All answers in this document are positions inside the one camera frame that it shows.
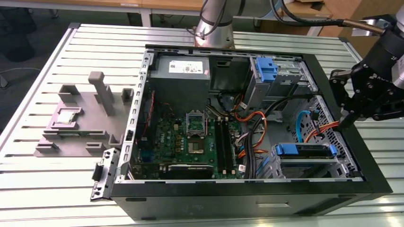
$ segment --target green circuit board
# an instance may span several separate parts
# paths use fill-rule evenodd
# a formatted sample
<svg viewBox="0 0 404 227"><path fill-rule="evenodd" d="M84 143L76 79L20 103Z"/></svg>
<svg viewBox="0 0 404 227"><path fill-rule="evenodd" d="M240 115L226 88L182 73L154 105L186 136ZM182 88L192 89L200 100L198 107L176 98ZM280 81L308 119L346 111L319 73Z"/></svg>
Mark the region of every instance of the green circuit board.
<svg viewBox="0 0 404 227"><path fill-rule="evenodd" d="M194 129L200 129L198 122L190 122ZM228 128L231 135L239 133L239 123L230 122ZM187 136L186 118L160 118L156 127L155 149L142 151L143 157L143 176L146 179L159 179L158 164L199 164L214 166L215 179L239 179L239 172L223 174L218 171L218 153L215 141L215 120L207 120L207 136Z"/></svg>

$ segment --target white label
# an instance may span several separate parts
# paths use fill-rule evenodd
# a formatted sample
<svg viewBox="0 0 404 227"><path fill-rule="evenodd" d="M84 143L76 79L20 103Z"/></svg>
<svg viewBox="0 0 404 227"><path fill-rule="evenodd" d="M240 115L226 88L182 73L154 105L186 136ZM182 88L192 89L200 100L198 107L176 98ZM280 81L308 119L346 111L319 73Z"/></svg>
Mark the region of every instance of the white label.
<svg viewBox="0 0 404 227"><path fill-rule="evenodd" d="M243 109L247 108L247 104L244 102L240 102L240 106L242 106Z"/></svg>
<svg viewBox="0 0 404 227"><path fill-rule="evenodd" d="M122 3L120 5L122 5L122 6L134 6L134 7L139 7L138 4L131 4L131 3Z"/></svg>
<svg viewBox="0 0 404 227"><path fill-rule="evenodd" d="M239 165L239 171L243 173L246 172L246 165Z"/></svg>
<svg viewBox="0 0 404 227"><path fill-rule="evenodd" d="M203 62L202 61L171 61L170 73L194 73L203 74Z"/></svg>

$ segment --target power supply label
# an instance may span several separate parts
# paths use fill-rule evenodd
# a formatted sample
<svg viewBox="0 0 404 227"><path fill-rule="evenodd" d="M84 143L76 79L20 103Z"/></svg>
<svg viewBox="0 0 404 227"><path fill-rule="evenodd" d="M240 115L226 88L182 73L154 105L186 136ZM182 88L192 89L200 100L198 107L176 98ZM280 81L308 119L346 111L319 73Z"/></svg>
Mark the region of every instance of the power supply label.
<svg viewBox="0 0 404 227"><path fill-rule="evenodd" d="M171 61L170 73L194 73L203 74L203 62L202 61Z"/></svg>

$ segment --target blue cable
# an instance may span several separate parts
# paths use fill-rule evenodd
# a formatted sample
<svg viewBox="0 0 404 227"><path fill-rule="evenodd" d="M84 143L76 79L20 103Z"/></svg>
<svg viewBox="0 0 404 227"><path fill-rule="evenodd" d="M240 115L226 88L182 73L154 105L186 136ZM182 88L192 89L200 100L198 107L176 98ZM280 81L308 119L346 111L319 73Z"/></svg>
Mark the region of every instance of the blue cable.
<svg viewBox="0 0 404 227"><path fill-rule="evenodd" d="M299 143L303 143L302 132L300 132L300 122L302 122L302 118L303 118L303 115L304 115L304 114L310 115L310 111L303 110L303 111L299 113L298 119L296 119L296 137L298 137Z"/></svg>

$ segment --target floor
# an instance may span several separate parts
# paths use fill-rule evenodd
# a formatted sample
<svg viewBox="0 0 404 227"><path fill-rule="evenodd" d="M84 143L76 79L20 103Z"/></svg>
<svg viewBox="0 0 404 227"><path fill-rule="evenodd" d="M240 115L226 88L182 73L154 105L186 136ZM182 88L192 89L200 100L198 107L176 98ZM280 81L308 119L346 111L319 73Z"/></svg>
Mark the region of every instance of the floor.
<svg viewBox="0 0 404 227"><path fill-rule="evenodd" d="M38 30L28 34L30 43L36 51L34 58L24 62L11 62L0 54L0 72L14 68L42 69L48 57L59 43L71 22L104 25L130 25L142 26L139 14L92 12L59 10L59 18L52 19L47 9L32 9L32 18L36 22ZM179 15L154 15L155 27L191 28L199 23L199 17ZM234 30L255 32L252 20L235 19ZM38 77L38 70L12 70L0 73L10 82L6 89L0 89L0 133L12 117L12 114L23 100L27 91Z"/></svg>

